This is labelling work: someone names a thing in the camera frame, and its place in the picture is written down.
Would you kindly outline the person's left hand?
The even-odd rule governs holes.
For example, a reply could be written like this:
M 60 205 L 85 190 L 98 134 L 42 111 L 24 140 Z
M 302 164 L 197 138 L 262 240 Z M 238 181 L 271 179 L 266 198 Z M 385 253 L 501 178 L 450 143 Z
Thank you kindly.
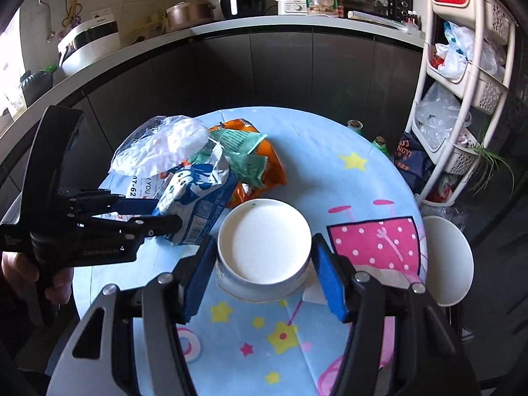
M 15 292 L 22 294 L 24 285 L 39 281 L 39 270 L 23 253 L 3 252 L 1 261 L 5 280 Z M 64 268 L 54 275 L 54 282 L 45 288 L 45 296 L 53 305 L 66 305 L 73 292 L 73 268 Z

